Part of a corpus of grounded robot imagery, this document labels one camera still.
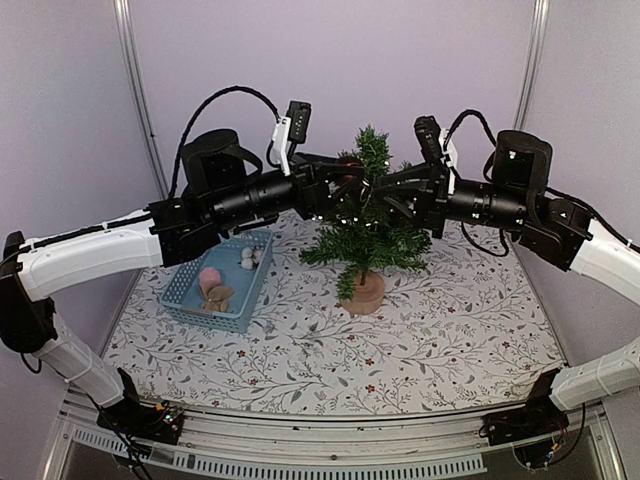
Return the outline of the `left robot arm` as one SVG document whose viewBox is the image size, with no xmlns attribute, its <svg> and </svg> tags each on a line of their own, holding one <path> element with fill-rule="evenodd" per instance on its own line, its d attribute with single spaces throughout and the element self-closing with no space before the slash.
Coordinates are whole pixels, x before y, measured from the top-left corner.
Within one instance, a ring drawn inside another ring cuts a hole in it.
<svg viewBox="0 0 640 480">
<path fill-rule="evenodd" d="M 130 378 L 104 363 L 57 315 L 52 294 L 111 274 L 170 267 L 200 257 L 229 233 L 257 227 L 288 209 L 303 219 L 326 214 L 360 183 L 355 162 L 295 153 L 299 138 L 277 133 L 280 166 L 241 147 L 231 129 L 180 147 L 187 188 L 126 217 L 45 239 L 10 234 L 1 261 L 1 340 L 31 354 L 82 388 L 128 434 L 148 426 Z"/>
</svg>

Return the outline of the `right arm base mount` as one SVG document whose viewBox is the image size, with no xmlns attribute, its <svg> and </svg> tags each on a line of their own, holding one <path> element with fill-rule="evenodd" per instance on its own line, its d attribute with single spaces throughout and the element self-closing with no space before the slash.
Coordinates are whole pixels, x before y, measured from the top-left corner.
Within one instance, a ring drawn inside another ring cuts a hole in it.
<svg viewBox="0 0 640 480">
<path fill-rule="evenodd" d="M 484 415 L 478 435 L 495 446 L 559 432 L 558 440 L 547 438 L 537 445 L 517 447 L 515 452 L 520 464 L 532 469 L 548 467 L 559 460 L 558 452 L 569 426 L 567 414 L 550 399 L 551 384 L 559 372 L 555 368 L 542 373 L 523 406 Z"/>
</svg>

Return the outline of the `dark red bauble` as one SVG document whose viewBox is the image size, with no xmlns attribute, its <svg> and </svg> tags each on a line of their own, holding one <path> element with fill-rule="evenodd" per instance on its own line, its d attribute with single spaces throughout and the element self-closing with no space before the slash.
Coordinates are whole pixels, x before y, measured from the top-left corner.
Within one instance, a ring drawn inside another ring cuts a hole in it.
<svg viewBox="0 0 640 480">
<path fill-rule="evenodd" d="M 339 163 L 348 168 L 347 172 L 336 179 L 338 185 L 357 180 L 362 173 L 362 163 L 355 156 L 344 156 L 339 159 Z"/>
</svg>

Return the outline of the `beige burlap bow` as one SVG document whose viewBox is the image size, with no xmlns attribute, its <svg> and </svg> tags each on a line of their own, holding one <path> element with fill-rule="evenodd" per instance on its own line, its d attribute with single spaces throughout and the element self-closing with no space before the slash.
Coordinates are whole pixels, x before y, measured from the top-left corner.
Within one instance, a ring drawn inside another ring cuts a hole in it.
<svg viewBox="0 0 640 480">
<path fill-rule="evenodd" d="M 226 313 L 229 309 L 230 299 L 234 290 L 226 285 L 218 285 L 207 291 L 201 291 L 203 295 L 202 309 L 207 312 Z"/>
</svg>

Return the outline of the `small green christmas tree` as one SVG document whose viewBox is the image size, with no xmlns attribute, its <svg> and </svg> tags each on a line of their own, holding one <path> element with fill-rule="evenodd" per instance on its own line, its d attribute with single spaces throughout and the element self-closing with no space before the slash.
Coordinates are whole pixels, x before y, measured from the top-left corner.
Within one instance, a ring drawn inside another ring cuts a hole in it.
<svg viewBox="0 0 640 480">
<path fill-rule="evenodd" d="M 317 243 L 303 250 L 299 258 L 309 265 L 343 262 L 337 280 L 338 298 L 350 299 L 359 273 L 395 267 L 407 271 L 426 268 L 424 256 L 430 251 L 431 238 L 427 231 L 409 223 L 402 216 L 389 211 L 389 206 L 371 192 L 373 182 L 390 172 L 392 155 L 388 134 L 368 125 L 355 137 L 356 148 L 343 152 L 355 156 L 364 167 L 362 207 L 356 218 L 323 218 Z"/>
</svg>

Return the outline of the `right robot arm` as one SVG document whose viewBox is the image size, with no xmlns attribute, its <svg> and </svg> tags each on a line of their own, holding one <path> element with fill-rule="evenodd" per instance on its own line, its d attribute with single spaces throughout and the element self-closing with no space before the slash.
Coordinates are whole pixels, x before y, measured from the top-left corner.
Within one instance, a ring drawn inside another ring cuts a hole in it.
<svg viewBox="0 0 640 480">
<path fill-rule="evenodd" d="M 539 258 L 591 278 L 639 301 L 639 252 L 586 203 L 560 193 L 548 197 L 552 147 L 516 130 L 497 135 L 488 182 L 450 176 L 443 146 L 417 134 L 422 164 L 377 180 L 376 196 L 413 225 L 442 235 L 446 221 L 483 225 L 511 234 Z"/>
</svg>

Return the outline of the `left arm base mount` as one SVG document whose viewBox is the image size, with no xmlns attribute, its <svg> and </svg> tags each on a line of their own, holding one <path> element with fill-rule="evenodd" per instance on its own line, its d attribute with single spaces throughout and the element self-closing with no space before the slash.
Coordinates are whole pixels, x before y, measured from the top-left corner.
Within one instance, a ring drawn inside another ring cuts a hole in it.
<svg viewBox="0 0 640 480">
<path fill-rule="evenodd" d="M 184 409 L 167 400 L 155 406 L 140 402 L 129 374 L 118 368 L 124 385 L 124 398 L 115 405 L 99 409 L 97 425 L 122 435 L 177 445 L 183 424 Z"/>
</svg>

